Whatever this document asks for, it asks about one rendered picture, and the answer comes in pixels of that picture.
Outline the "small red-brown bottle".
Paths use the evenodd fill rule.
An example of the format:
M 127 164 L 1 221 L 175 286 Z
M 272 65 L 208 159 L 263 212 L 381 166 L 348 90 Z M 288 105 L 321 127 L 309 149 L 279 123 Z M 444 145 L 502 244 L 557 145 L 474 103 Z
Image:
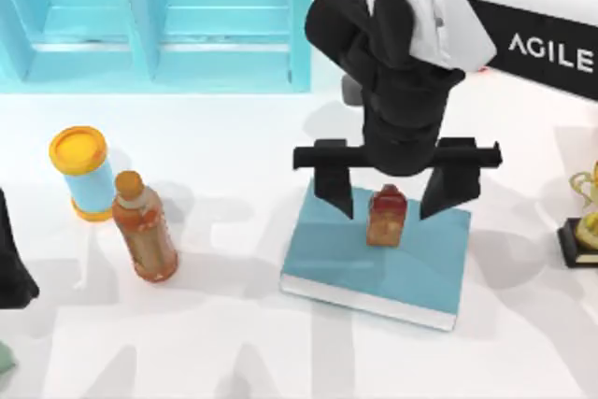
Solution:
M 407 200 L 393 184 L 385 184 L 370 197 L 366 244 L 370 247 L 397 247 L 405 225 Z

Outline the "blue book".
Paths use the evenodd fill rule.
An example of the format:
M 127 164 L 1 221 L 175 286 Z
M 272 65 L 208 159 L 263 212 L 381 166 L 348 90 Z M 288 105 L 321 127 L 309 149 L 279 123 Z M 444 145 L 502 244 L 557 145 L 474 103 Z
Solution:
M 353 191 L 354 217 L 306 192 L 280 274 L 284 292 L 443 331 L 453 329 L 471 215 L 452 208 L 426 220 L 411 200 L 397 247 L 366 244 L 372 191 Z

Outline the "gold trophy on black base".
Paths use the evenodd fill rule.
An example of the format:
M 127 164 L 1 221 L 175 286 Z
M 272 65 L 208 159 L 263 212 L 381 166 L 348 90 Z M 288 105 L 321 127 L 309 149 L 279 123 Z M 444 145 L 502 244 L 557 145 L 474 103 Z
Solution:
M 594 209 L 583 217 L 566 219 L 558 229 L 564 262 L 569 268 L 598 268 L 598 162 L 591 172 L 572 175 L 569 185 L 584 199 L 584 208 Z

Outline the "light blue rack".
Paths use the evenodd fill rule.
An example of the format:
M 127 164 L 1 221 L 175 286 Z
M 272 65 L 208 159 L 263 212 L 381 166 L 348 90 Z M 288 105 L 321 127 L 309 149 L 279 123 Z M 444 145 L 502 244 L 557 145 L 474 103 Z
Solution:
M 310 87 L 311 0 L 0 0 L 0 93 Z

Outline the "orange-brown tea bottle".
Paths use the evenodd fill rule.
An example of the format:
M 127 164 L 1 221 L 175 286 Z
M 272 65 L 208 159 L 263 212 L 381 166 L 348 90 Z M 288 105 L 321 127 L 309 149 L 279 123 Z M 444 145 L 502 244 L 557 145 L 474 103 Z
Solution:
M 148 282 L 162 282 L 178 268 L 178 253 L 169 234 L 163 202 L 133 170 L 115 178 L 112 216 L 121 231 L 136 273 Z

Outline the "blue can with orange lid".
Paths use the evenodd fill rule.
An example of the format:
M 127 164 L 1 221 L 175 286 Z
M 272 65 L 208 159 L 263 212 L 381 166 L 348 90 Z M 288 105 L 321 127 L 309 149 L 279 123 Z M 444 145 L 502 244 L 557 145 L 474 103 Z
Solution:
M 107 151 L 104 136 L 91 126 L 65 128 L 50 142 L 50 160 L 64 176 L 72 207 L 85 221 L 112 217 L 116 191 Z

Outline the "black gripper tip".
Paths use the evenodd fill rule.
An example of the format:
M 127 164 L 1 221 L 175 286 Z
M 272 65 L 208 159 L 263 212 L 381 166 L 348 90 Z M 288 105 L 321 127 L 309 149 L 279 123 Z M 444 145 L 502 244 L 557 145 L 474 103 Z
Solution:
M 38 296 L 39 288 L 17 250 L 0 188 L 0 309 L 24 309 Z

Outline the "pale green object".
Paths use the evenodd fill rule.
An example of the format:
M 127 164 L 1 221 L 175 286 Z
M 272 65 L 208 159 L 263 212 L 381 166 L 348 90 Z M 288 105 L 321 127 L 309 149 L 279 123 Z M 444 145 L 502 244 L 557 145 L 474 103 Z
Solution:
M 0 341 L 0 377 L 9 373 L 17 366 L 13 350 L 9 345 Z

